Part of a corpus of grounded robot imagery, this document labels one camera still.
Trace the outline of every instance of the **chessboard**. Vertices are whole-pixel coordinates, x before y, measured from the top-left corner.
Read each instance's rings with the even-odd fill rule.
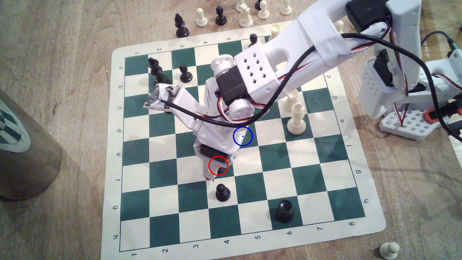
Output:
[[[285,28],[290,22],[279,23]],[[147,59],[204,104],[210,62],[269,40],[271,25],[118,48],[112,55],[102,259],[215,259],[365,235],[385,228],[337,68],[298,88],[306,130],[287,130],[285,99],[249,125],[235,162],[214,181],[202,176],[195,136],[173,114],[147,110],[154,88]],[[193,74],[180,81],[179,66]],[[218,184],[231,191],[215,197]],[[295,217],[281,223],[278,203]]]

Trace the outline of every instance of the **white pawn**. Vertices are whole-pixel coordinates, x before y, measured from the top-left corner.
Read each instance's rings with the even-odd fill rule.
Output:
[[[292,7],[289,6],[290,4],[290,0],[282,0],[282,3],[284,3],[284,5],[281,7],[281,13],[284,14],[284,15],[289,15],[292,13]]]
[[[268,41],[271,41],[274,39],[277,35],[279,35],[279,32],[281,31],[281,27],[278,24],[274,24],[271,26],[271,35],[269,36]]]
[[[306,123],[303,121],[305,117],[305,107],[302,103],[297,102],[292,106],[289,122],[287,122],[287,130],[294,135],[300,135],[305,132]]]
[[[247,5],[244,3],[244,0],[238,0],[239,2],[237,3],[236,5],[236,10],[238,12],[242,12],[242,5],[244,5],[245,7],[247,7]]]
[[[297,103],[298,90],[294,89],[287,94],[287,100],[284,103],[284,108],[291,112],[293,104]]]
[[[196,24],[200,27],[206,26],[208,24],[208,20],[204,17],[204,10],[202,10],[202,8],[198,8],[196,10],[196,14],[198,16]]]
[[[396,242],[383,243],[380,246],[379,253],[386,260],[393,260],[398,255],[400,246]]]
[[[241,12],[241,18],[239,19],[239,25],[244,28],[251,27],[254,24],[254,21],[252,20],[252,17],[250,16],[250,8],[242,5],[241,9],[242,9],[242,12]]]
[[[258,12],[258,17],[262,20],[266,20],[269,17],[268,3],[265,0],[260,2],[261,10]]]

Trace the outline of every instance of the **cylindrical container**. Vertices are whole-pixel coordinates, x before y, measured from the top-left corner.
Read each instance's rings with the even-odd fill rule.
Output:
[[[0,90],[0,197],[26,199],[58,174],[61,145]]]

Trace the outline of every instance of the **black pawn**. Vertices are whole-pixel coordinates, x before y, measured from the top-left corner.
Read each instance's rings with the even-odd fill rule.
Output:
[[[218,15],[215,18],[215,23],[218,25],[225,25],[226,22],[228,21],[228,18],[226,18],[226,16],[223,15],[223,7],[217,6],[215,11],[217,12],[217,15]]]
[[[231,191],[230,189],[226,188],[225,185],[220,183],[217,185],[217,192],[215,192],[215,196],[217,197],[217,200],[225,202],[229,200]]]
[[[250,44],[249,44],[249,47],[252,46],[252,45],[254,45],[255,43],[257,43],[257,41],[258,41],[257,35],[254,34],[254,33],[252,33],[252,34],[250,35]]]
[[[183,83],[188,83],[193,79],[193,75],[188,71],[188,67],[183,63],[180,65],[180,80]]]
[[[178,28],[176,30],[176,36],[178,38],[183,38],[189,35],[189,30],[184,27],[183,17],[179,13],[175,14],[175,27]]]
[[[276,210],[276,218],[282,223],[287,223],[293,219],[293,216],[294,212],[292,208],[292,203],[290,203],[290,201],[286,199],[281,200]]]

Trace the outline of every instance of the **red circle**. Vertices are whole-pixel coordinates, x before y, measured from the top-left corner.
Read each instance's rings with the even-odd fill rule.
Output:
[[[212,160],[213,160],[215,157],[221,157],[221,158],[223,158],[224,161],[226,161],[226,171],[223,172],[222,174],[214,174],[214,173],[212,172],[212,170],[210,169],[210,163],[212,162]],[[225,174],[225,173],[228,171],[228,168],[229,168],[228,160],[227,160],[226,158],[224,158],[223,156],[217,155],[217,156],[212,157],[212,158],[210,159],[210,161],[208,161],[208,170],[209,170],[213,175],[217,175],[217,176],[223,175],[223,174]]]

